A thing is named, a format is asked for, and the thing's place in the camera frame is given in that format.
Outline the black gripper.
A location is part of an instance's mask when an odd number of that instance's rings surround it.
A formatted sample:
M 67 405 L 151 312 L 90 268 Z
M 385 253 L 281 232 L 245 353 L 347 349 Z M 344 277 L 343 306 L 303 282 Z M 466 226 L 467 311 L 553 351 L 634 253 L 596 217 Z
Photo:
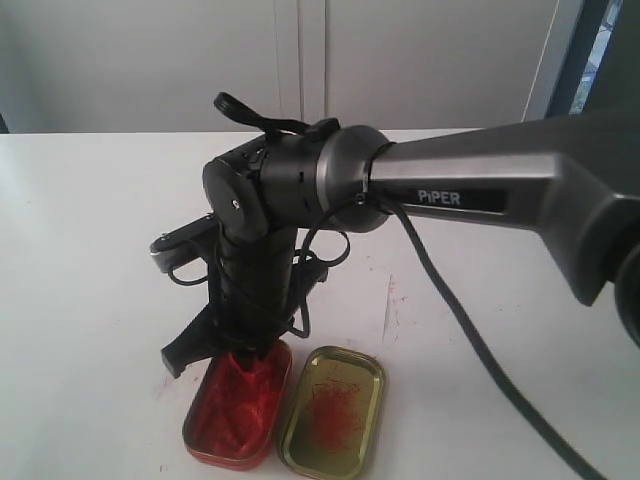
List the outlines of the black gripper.
M 278 230 L 256 243 L 237 246 L 220 231 L 213 255 L 204 260 L 208 301 L 186 328 L 161 350 L 175 378 L 186 367 L 225 352 L 241 370 L 252 370 L 254 352 L 265 359 L 275 341 L 290 333 L 310 336 L 307 297 L 328 276 L 328 263 L 295 247 L 295 231 Z

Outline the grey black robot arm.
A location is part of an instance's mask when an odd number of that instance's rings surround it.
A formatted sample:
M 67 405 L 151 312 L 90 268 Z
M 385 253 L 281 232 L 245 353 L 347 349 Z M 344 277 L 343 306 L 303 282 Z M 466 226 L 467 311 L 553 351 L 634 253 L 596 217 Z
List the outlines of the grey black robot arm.
M 165 367 L 268 349 L 293 332 L 330 264 L 297 247 L 299 229 L 367 233 L 393 205 L 407 215 L 537 232 L 579 302 L 615 286 L 639 336 L 639 115 L 587 112 L 396 143 L 364 125 L 272 119 L 228 95 L 217 109 L 257 138 L 208 162 L 211 213 L 157 239 L 166 274 L 206 262 L 209 300 L 162 349 Z

